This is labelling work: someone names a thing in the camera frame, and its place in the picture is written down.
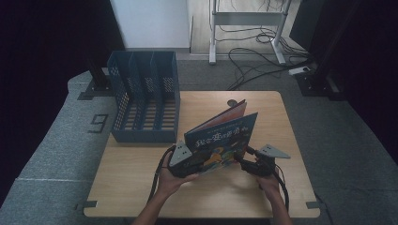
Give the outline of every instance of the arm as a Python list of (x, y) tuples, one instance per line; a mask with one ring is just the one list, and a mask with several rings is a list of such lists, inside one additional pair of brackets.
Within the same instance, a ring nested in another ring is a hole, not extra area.
[(272, 214), (276, 225), (291, 225), (292, 219), (287, 213), (284, 202), (279, 191), (279, 183), (274, 175), (267, 177), (256, 176), (257, 182), (266, 193), (266, 197), (271, 203)]
[(167, 154), (167, 156), (164, 158), (156, 193), (131, 225), (155, 224), (159, 212), (161, 211), (164, 203), (166, 203), (167, 199), (176, 193), (182, 184), (190, 182), (198, 177), (198, 174), (192, 174), (185, 178), (174, 177), (167, 169), (167, 162), (169, 161), (168, 158), (170, 155), (171, 153)]

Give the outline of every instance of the wooden table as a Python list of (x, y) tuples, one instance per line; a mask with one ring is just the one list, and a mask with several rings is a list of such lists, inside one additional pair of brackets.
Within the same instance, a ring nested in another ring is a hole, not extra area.
[[(276, 159), (290, 197), (292, 218), (316, 218), (315, 202), (304, 162), (281, 95), (272, 91), (182, 91), (178, 138), (184, 132), (228, 108), (227, 101), (246, 99), (245, 114), (258, 112), (250, 146), (267, 143), (291, 156)], [(88, 217), (137, 217), (146, 204), (154, 171), (171, 144), (118, 143), (111, 134), (105, 147), (88, 201)], [(161, 218), (271, 218), (270, 204), (252, 176), (233, 164), (185, 184), (163, 206)]]

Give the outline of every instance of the dark backdrop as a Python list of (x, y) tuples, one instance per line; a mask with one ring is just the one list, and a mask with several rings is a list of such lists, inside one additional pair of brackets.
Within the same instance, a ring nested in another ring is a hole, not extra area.
[(124, 49), (108, 0), (0, 4), (0, 203), (46, 135), (68, 80)]
[[(325, 79), (330, 75), (398, 162), (398, 14), (394, 3), (302, 1), (290, 37), (322, 66), (314, 76)], [(349, 18), (346, 26), (344, 18)], [(336, 38), (339, 29), (342, 33)], [(331, 45), (334, 38), (337, 42)]]

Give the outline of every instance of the power strip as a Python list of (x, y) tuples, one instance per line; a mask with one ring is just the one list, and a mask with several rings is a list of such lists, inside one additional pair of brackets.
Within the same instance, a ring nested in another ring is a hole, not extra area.
[(311, 71), (311, 69), (308, 67), (298, 67), (298, 68), (289, 69), (289, 75), (294, 76), (301, 73), (307, 73), (309, 71)]

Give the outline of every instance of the white wall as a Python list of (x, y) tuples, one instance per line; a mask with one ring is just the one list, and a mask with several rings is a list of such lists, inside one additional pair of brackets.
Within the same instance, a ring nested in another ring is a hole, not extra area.
[(189, 48), (187, 0), (111, 0), (126, 49)]

